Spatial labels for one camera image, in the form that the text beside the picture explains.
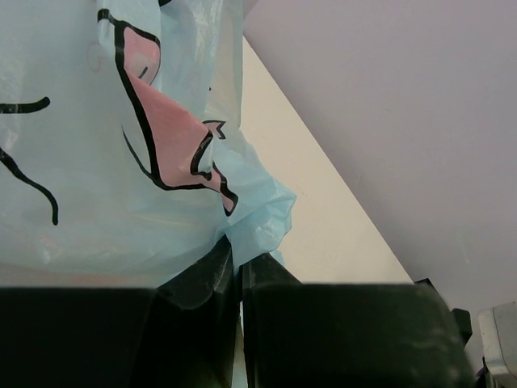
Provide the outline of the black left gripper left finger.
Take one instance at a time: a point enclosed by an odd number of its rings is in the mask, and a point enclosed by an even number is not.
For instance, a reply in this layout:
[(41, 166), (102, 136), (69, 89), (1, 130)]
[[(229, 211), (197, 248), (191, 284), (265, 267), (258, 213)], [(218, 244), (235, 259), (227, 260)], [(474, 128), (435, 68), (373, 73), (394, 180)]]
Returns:
[(228, 239), (156, 289), (1, 290), (4, 387), (228, 387), (236, 329)]

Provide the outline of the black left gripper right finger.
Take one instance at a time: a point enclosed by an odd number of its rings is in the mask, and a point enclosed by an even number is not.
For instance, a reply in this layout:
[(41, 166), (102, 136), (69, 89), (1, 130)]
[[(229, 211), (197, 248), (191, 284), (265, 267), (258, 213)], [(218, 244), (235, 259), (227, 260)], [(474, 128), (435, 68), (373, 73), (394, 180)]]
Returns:
[(269, 255), (240, 274), (251, 387), (475, 384), (469, 314), (428, 283), (303, 283)]

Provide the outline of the light blue plastic bag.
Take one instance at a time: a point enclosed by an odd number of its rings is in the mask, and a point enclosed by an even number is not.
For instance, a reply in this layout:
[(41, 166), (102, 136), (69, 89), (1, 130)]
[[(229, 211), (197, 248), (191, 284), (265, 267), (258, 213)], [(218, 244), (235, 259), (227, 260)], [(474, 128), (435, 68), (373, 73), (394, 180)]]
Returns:
[(240, 129), (239, 1), (1, 4), (1, 283), (156, 287), (295, 195)]

